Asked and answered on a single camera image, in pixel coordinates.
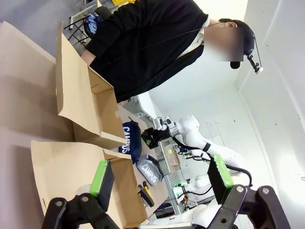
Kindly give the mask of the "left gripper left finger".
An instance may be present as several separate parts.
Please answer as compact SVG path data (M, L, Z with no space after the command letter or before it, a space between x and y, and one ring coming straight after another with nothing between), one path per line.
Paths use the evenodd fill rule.
M117 229L118 225L107 214L114 174L111 162L100 161L88 192L65 198L53 198L48 205L43 229L78 229L89 223L94 229Z

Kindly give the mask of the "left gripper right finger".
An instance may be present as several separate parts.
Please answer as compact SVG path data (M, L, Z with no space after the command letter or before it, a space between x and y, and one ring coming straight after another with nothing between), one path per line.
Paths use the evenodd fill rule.
M289 229L291 226L275 190L261 186L257 190L235 185L220 155L210 156L208 176L220 205L209 229L232 229L238 215L246 215L255 229Z

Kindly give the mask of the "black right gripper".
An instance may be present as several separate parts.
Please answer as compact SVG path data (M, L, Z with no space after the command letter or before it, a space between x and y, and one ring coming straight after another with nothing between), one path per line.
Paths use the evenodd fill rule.
M156 130L150 127L142 132L141 137L142 139L146 139L146 144L150 149L154 149L159 146L160 141L171 138L171 133L169 128Z

